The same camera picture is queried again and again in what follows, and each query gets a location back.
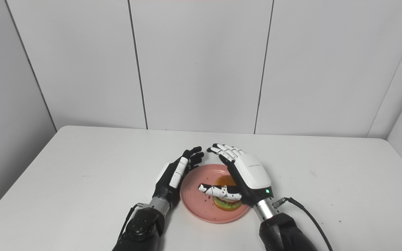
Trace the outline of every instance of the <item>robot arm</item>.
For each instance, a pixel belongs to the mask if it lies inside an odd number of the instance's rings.
[[[255,155],[245,154],[239,148],[222,144],[214,144],[207,151],[217,154],[227,165],[240,190],[242,203],[252,207],[257,213],[261,221],[260,238],[267,251],[317,251],[292,217],[277,213],[276,208],[291,198],[273,200],[271,180]]]
[[[179,201],[180,181],[201,163],[201,146],[185,150],[181,157],[166,164],[158,176],[151,202],[137,203],[125,220],[113,251],[155,251],[165,226],[165,216]]]

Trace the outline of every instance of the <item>white robotic hand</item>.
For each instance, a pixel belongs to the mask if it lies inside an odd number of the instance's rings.
[[[255,155],[245,154],[239,148],[222,144],[213,144],[207,152],[217,154],[227,165],[239,188],[243,204],[254,207],[264,200],[272,199],[271,180]]]

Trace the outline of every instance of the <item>tabletop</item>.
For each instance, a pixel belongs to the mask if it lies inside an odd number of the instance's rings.
[[[131,206],[148,203],[166,162],[187,148],[235,145],[256,154],[275,198],[293,197],[335,250],[402,250],[402,159],[373,138],[243,135],[63,127],[0,200],[0,251],[110,251]],[[206,154],[203,163],[220,163]],[[313,222],[289,203],[319,250]],[[253,210],[210,224],[182,204],[167,216],[162,250],[264,250]]]

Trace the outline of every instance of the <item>black finger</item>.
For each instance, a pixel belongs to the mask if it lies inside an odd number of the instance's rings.
[[[224,157],[223,155],[218,155],[218,157],[220,158],[220,160],[221,160],[221,162],[223,162],[223,164],[225,164],[225,165],[229,165],[229,164],[231,164],[232,162],[231,161],[229,161],[226,157]]]
[[[193,154],[192,156],[190,156],[190,159],[202,158],[202,157],[204,157],[204,152],[197,152],[196,154]]]
[[[192,155],[192,152],[190,150],[185,150],[181,157],[184,157],[186,159],[190,159],[191,155]]]
[[[200,151],[202,151],[202,147],[201,147],[201,146],[195,146],[194,148],[192,148],[192,149],[190,150],[190,152],[191,152],[192,154],[194,154],[194,153],[196,153],[196,152],[200,152]]]
[[[202,161],[202,158],[190,159],[190,163],[191,163],[192,165],[199,164],[199,163],[201,163],[201,161]]]

